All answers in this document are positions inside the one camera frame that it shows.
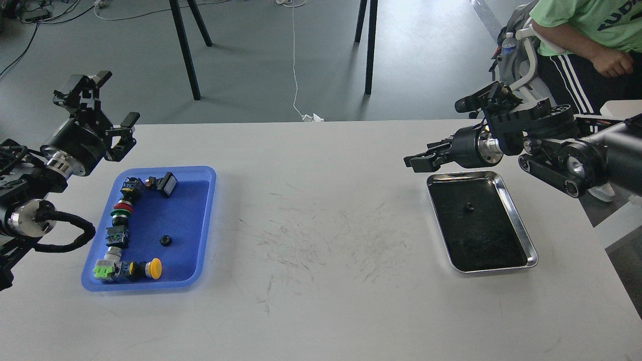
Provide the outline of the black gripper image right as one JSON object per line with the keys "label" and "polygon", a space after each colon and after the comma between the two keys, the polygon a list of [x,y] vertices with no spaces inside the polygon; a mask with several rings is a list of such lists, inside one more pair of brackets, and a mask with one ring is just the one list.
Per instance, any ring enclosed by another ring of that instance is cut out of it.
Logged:
{"label": "black gripper image right", "polygon": [[404,158],[405,166],[415,173],[435,173],[450,162],[465,168],[492,167],[504,157],[499,141],[481,125],[461,128],[453,136],[426,146],[426,152]]}

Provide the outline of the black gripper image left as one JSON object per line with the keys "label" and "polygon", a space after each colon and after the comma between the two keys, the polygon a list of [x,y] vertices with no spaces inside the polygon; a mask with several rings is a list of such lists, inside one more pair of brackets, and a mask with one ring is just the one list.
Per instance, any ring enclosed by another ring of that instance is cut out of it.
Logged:
{"label": "black gripper image left", "polygon": [[114,128],[101,110],[99,89],[111,78],[111,71],[97,75],[71,75],[62,90],[53,92],[53,103],[69,112],[70,117],[40,147],[47,158],[56,152],[72,157],[77,166],[74,174],[88,176],[102,158],[120,162],[133,149],[134,126],[140,113],[130,112]]}

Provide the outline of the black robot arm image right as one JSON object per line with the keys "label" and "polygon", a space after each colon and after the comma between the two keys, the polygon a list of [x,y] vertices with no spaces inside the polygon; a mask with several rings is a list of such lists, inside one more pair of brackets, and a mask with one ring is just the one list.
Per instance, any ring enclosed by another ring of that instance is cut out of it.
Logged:
{"label": "black robot arm image right", "polygon": [[576,116],[550,100],[527,107],[502,82],[492,82],[454,105],[459,113],[481,111],[483,120],[461,128],[424,153],[404,158],[416,173],[434,173],[449,162],[492,167],[518,156],[520,168],[578,198],[610,183],[640,195],[640,115],[626,119]]}

